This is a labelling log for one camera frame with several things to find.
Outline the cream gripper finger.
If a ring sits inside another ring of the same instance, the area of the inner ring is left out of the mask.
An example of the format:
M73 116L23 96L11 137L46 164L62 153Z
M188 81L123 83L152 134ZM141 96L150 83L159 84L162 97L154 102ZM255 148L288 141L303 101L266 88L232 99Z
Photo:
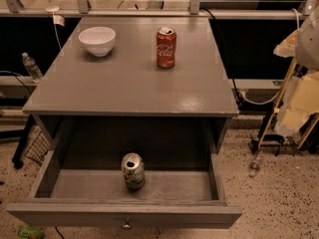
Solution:
M310 71L301 78L293 76L288 83L274 130L291 136L319 112L319 72Z
M293 31L273 50L273 54L282 58L294 57L299 30Z

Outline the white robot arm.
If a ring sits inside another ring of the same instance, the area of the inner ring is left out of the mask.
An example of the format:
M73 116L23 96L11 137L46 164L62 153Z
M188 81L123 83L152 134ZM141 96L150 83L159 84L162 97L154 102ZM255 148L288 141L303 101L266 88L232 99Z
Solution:
M292 76L289 79L274 127L276 133L290 136L304 126L311 115L319 112L319 7L276 46L273 54L294 57L307 69L301 78Z

